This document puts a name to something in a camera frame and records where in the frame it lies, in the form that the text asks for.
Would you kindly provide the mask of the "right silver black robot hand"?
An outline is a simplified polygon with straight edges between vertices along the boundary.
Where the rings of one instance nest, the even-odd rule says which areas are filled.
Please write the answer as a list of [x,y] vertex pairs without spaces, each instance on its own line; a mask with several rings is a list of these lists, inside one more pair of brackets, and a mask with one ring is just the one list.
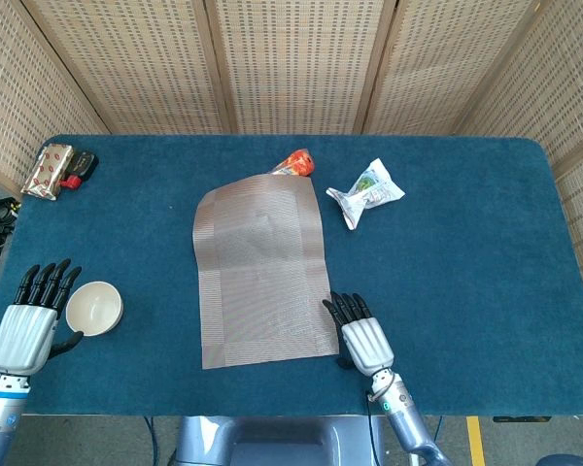
[[377,318],[357,293],[330,293],[323,305],[341,333],[355,367],[365,376],[390,369],[394,352]]

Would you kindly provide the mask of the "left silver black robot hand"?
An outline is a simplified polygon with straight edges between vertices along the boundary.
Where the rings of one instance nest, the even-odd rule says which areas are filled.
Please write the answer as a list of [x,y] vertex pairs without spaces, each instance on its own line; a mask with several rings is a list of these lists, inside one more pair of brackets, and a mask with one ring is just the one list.
[[46,267],[36,264],[22,277],[0,323],[0,379],[29,377],[84,337],[82,331],[74,331],[64,342],[54,340],[72,286],[82,272],[80,266],[70,264],[69,258]]

